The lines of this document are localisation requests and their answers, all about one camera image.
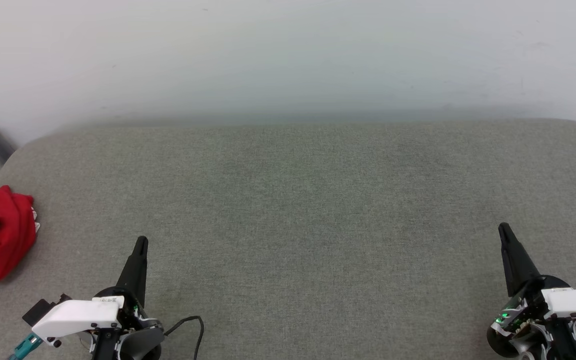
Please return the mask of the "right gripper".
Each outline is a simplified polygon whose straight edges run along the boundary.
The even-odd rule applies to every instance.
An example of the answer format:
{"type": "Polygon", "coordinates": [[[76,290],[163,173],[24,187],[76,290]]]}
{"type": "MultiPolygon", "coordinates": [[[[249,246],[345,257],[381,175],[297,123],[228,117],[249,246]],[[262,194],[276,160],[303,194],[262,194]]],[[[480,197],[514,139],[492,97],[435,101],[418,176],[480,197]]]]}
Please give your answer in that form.
{"type": "Polygon", "coordinates": [[[509,223],[498,226],[509,301],[487,329],[487,344],[504,358],[576,360],[576,319],[547,315],[544,290],[563,290],[560,278],[541,275],[509,223]]]}

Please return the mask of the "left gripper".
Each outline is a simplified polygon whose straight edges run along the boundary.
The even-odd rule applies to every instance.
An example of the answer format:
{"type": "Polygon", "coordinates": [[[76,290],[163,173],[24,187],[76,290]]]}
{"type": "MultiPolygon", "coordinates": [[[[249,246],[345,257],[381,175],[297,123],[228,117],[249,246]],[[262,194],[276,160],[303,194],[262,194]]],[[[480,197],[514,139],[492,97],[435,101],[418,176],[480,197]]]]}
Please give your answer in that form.
{"type": "Polygon", "coordinates": [[[102,300],[122,301],[115,320],[96,324],[90,334],[91,360],[159,360],[165,339],[163,325],[148,317],[146,305],[147,251],[149,240],[140,235],[114,287],[96,294],[102,300]]]}

